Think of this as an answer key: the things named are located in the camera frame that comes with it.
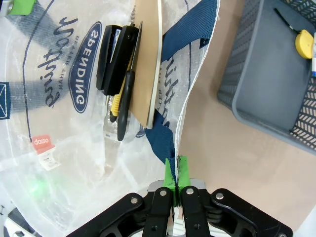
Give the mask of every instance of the screw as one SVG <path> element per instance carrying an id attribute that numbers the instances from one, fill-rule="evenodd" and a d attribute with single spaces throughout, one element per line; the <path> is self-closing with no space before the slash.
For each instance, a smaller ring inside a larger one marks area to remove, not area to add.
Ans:
<path id="1" fill-rule="evenodd" d="M 161 190 L 161 191 L 160 191 L 160 195 L 161 195 L 161 196 L 166 196 L 166 194 L 167 194 L 167 192 L 166 192 L 165 190 Z"/>
<path id="2" fill-rule="evenodd" d="M 8 9 L 7 9 L 7 14 L 10 14 L 10 12 L 12 11 L 13 9 L 13 5 L 14 5 L 14 2 L 11 2 L 8 6 Z"/>
<path id="3" fill-rule="evenodd" d="M 138 202 L 138 199 L 135 198 L 135 197 L 133 197 L 133 198 L 130 200 L 130 202 L 131 202 L 132 204 L 136 204 L 136 203 Z"/>
<path id="4" fill-rule="evenodd" d="M 187 189 L 187 194 L 191 195 L 193 193 L 194 193 L 193 189 Z"/>
<path id="5" fill-rule="evenodd" d="M 218 200 L 222 200 L 223 198 L 224 198 L 224 195 L 222 194 L 222 193 L 218 193 L 218 194 L 216 194 L 216 199 L 218 199 Z"/>

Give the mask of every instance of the black cable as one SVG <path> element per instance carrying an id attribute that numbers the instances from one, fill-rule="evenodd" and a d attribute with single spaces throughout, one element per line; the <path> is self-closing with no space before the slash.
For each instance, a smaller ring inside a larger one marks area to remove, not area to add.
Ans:
<path id="1" fill-rule="evenodd" d="M 296 34 L 299 34 L 300 31 L 294 29 L 288 22 L 287 20 L 281 15 L 281 13 L 278 11 L 278 9 L 274 8 L 276 14 L 281 18 L 281 20 L 292 30 L 294 31 Z"/>

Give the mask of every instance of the green object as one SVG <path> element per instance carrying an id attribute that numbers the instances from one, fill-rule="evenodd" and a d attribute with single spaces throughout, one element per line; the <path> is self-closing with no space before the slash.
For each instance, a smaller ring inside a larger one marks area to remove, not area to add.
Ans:
<path id="1" fill-rule="evenodd" d="M 185 187 L 191 185 L 187 157 L 179 157 L 179 159 L 178 159 L 178 171 L 179 171 L 178 190 L 179 190 L 179 193 L 181 193 L 181 191 Z"/>
<path id="2" fill-rule="evenodd" d="M 30 15 L 36 0 L 14 0 L 10 15 Z"/>
<path id="3" fill-rule="evenodd" d="M 34 181 L 30 187 L 30 191 L 36 200 L 45 199 L 45 197 L 49 195 L 48 184 L 42 179 Z"/>
<path id="4" fill-rule="evenodd" d="M 179 157 L 178 172 L 179 172 L 179 180 L 177 184 L 173 179 L 169 160 L 166 159 L 166 168 L 165 168 L 163 186 L 166 188 L 169 188 L 173 192 L 173 206 L 174 207 L 181 205 L 181 202 L 180 202 L 181 199 L 180 199 L 179 194 L 185 187 L 191 185 L 187 157 Z"/>

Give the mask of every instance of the daiso label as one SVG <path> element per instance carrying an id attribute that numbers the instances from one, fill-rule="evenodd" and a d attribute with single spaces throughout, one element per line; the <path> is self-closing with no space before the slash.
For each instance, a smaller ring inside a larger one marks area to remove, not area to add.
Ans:
<path id="1" fill-rule="evenodd" d="M 33 137 L 32 144 L 37 154 L 42 154 L 55 147 L 52 145 L 49 135 Z"/>

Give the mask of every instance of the stapler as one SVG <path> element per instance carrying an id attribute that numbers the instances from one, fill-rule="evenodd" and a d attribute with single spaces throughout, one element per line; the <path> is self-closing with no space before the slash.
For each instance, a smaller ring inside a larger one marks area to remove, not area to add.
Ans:
<path id="1" fill-rule="evenodd" d="M 107 26 L 102 40 L 97 71 L 97 89 L 104 95 L 119 94 L 132 57 L 138 28 L 130 26 Z"/>

